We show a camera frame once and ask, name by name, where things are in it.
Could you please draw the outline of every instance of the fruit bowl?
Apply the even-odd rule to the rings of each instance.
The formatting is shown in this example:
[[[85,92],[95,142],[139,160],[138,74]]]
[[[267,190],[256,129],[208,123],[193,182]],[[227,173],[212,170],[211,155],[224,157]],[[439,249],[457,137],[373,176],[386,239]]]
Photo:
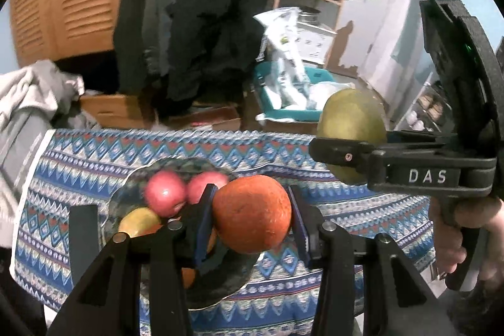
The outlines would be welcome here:
[[[202,158],[163,158],[151,165],[134,170],[110,199],[107,220],[103,226],[105,242],[117,233],[121,220],[131,211],[146,207],[143,192],[149,179],[158,171],[176,172],[186,183],[197,174],[217,171],[236,178],[225,168],[217,168]],[[186,204],[180,214],[191,205]],[[189,309],[202,309],[218,303],[222,298],[240,289],[248,280],[259,255],[241,255],[227,248],[217,238],[217,242],[207,260],[196,273],[192,286],[186,290]],[[149,269],[142,268],[140,294],[149,297]]]

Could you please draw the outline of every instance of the green mango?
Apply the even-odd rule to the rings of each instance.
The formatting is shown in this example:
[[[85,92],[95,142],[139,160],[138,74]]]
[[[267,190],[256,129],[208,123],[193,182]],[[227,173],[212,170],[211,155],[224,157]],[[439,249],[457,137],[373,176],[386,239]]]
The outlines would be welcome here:
[[[372,145],[387,142],[383,109],[367,90],[346,88],[326,102],[317,125],[317,137],[366,141]],[[362,185],[366,176],[354,168],[326,164],[338,180],[347,185]]]

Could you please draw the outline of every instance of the wall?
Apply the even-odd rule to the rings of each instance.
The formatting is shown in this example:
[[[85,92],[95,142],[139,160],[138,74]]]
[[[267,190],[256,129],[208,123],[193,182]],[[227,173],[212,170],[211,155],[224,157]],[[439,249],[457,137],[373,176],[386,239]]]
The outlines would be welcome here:
[[[397,3],[404,4],[405,0],[347,0],[344,2],[338,29],[352,22],[353,30],[348,37],[344,52],[339,57],[339,66],[356,67],[361,77],[363,74],[364,77],[369,77],[369,67],[367,67],[368,70],[363,70],[363,66],[369,63],[366,60],[371,48],[375,48],[374,54],[376,54],[379,53],[377,50],[383,46],[383,43],[379,44],[375,40],[379,32],[390,29],[389,25],[384,26],[387,15],[394,15],[394,20],[399,18],[400,13],[395,6]],[[371,66],[374,66],[375,60],[376,57],[372,59]]]
[[[422,49],[421,0],[392,0],[367,53],[359,76],[377,91],[394,111],[404,94],[404,85],[413,78]]]
[[[0,74],[17,70],[18,60],[12,39],[9,0],[0,10]]]

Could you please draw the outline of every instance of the table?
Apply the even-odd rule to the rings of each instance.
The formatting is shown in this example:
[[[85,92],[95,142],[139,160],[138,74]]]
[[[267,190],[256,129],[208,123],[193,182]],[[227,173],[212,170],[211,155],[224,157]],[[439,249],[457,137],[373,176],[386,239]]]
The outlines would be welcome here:
[[[298,184],[326,219],[351,233],[387,232],[422,271],[434,260],[428,198],[376,194],[337,181],[308,154],[312,136],[253,132],[51,130],[31,166],[14,236],[11,274],[44,305],[59,310],[72,290],[68,216],[71,205],[96,204],[107,218],[112,193],[137,167],[164,157],[200,157],[237,176],[262,173]],[[290,237],[264,252],[249,282],[218,305],[191,311],[196,335],[306,334],[321,281],[308,271]],[[361,312],[362,270],[356,269],[356,313]],[[142,334],[150,334],[148,301],[140,299]]]

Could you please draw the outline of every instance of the plastic bag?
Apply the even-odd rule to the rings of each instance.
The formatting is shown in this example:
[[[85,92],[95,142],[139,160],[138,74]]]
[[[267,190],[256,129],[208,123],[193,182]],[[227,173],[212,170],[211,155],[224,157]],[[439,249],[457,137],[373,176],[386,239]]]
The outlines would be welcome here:
[[[310,80],[296,45],[299,8],[278,8],[254,18],[265,28],[265,40],[273,47],[270,89],[282,99],[282,107],[294,106],[309,110],[315,105],[309,100]],[[260,56],[264,54],[263,42]]]
[[[315,102],[315,110],[323,110],[329,98],[344,88],[355,88],[353,83],[337,83],[335,81],[321,81],[310,87],[310,101]]]

